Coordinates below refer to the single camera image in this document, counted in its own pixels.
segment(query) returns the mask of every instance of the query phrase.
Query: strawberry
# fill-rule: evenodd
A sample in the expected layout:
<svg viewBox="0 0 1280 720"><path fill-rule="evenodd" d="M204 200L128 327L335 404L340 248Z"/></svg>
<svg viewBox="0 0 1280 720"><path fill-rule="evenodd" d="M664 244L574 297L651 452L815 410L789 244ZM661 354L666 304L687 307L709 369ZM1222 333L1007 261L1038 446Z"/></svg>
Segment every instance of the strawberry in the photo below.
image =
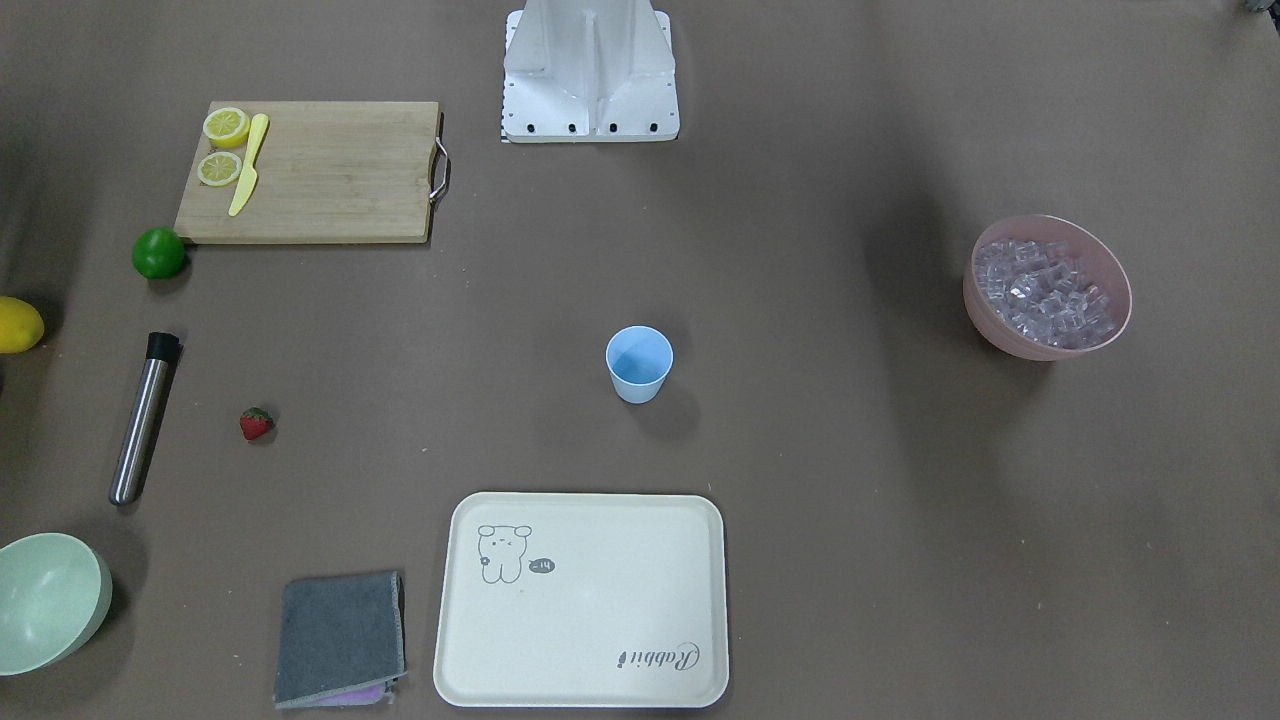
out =
<svg viewBox="0 0 1280 720"><path fill-rule="evenodd" d="M250 407L241 414L241 432L250 442L262 437L273 427L275 427L275 420L261 407Z"/></svg>

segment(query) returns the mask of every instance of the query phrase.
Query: blue cup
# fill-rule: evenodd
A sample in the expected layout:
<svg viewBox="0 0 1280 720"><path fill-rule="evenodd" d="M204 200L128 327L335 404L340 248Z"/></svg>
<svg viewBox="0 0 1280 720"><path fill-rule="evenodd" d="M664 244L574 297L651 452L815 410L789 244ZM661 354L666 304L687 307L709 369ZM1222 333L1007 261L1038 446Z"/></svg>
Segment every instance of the blue cup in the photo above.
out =
<svg viewBox="0 0 1280 720"><path fill-rule="evenodd" d="M649 402L658 395L662 382L676 359L671 342L653 328L631 325L617 332L604 348L613 389L632 404Z"/></svg>

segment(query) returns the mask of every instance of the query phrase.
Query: plastic knife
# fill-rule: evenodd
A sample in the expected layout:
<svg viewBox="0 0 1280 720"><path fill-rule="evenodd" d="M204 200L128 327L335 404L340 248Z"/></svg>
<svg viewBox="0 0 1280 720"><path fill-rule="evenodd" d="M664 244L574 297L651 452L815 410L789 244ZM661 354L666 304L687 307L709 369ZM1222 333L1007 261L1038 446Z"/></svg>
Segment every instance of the plastic knife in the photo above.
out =
<svg viewBox="0 0 1280 720"><path fill-rule="evenodd" d="M257 161L257 151L262 147L262 138L266 137L266 126L270 118L259 113L248 122L248 147L244 149L244 167L241 169L241 179L236 183L236 196L232 197L232 206L227 210L230 217L239 215L257 187L257 170L253 163Z"/></svg>

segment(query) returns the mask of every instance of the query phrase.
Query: folded towel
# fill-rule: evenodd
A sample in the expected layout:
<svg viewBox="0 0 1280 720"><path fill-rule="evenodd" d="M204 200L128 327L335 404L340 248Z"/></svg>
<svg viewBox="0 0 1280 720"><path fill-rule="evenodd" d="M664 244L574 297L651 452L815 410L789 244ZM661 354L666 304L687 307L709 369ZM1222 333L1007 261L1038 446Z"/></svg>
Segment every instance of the folded towel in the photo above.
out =
<svg viewBox="0 0 1280 720"><path fill-rule="evenodd" d="M371 705L404 674L399 574L294 580L282 598L275 707Z"/></svg>

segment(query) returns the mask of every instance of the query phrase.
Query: metal cylinder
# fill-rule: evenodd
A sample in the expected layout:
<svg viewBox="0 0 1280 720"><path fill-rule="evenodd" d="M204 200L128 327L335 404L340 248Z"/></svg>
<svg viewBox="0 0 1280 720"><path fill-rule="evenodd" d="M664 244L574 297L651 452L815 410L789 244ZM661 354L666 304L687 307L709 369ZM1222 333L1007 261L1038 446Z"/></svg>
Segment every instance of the metal cylinder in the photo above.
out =
<svg viewBox="0 0 1280 720"><path fill-rule="evenodd" d="M138 498L142 478L151 462L155 432L168 398L169 374L178 359L178 338L168 333L151 333L147 338L147 359L138 380L138 395L133 401L133 415L120 446L120 461L115 466L109 496L113 505L128 505Z"/></svg>

